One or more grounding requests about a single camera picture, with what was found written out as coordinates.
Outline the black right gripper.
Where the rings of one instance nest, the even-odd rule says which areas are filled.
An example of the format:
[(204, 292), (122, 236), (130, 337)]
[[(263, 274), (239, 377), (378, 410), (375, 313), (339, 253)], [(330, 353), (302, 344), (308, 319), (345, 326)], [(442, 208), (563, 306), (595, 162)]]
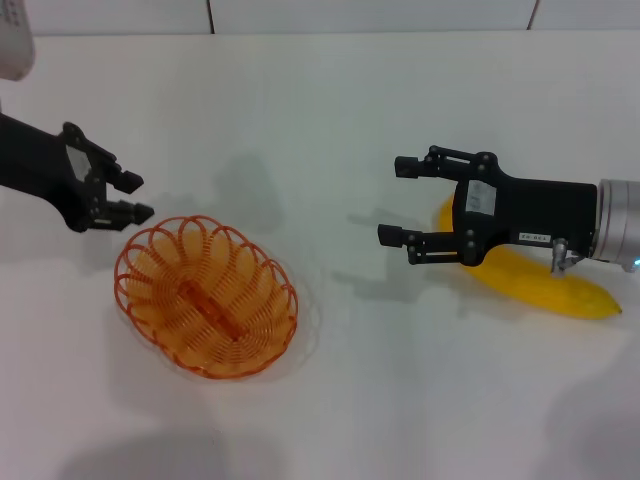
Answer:
[(552, 249), (556, 241), (575, 255), (593, 253), (598, 192), (593, 184), (516, 178), (497, 156), (432, 145), (423, 159), (398, 156), (398, 178), (457, 180), (451, 232), (425, 233), (379, 224), (382, 246), (405, 248), (411, 265), (479, 265), (501, 245)]

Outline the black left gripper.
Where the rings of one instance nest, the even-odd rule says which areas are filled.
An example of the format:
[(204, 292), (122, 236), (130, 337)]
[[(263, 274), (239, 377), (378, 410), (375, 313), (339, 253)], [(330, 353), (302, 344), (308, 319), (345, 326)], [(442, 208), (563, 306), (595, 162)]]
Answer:
[(1, 116), (1, 185), (51, 204), (72, 231), (122, 231), (154, 215), (142, 203), (108, 201), (107, 183), (132, 194), (144, 180), (70, 122), (53, 135)]

